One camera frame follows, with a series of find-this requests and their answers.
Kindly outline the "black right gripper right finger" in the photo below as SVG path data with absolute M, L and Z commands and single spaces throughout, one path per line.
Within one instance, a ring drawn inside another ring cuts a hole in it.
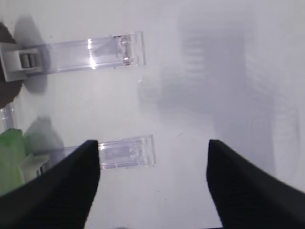
M 220 140 L 209 141 L 206 180 L 224 229 L 305 227 L 305 194 Z

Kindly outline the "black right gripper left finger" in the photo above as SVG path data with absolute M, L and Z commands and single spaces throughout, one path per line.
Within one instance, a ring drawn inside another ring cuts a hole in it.
M 99 149 L 88 140 L 45 174 L 0 198 L 2 229 L 82 229 L 100 181 Z

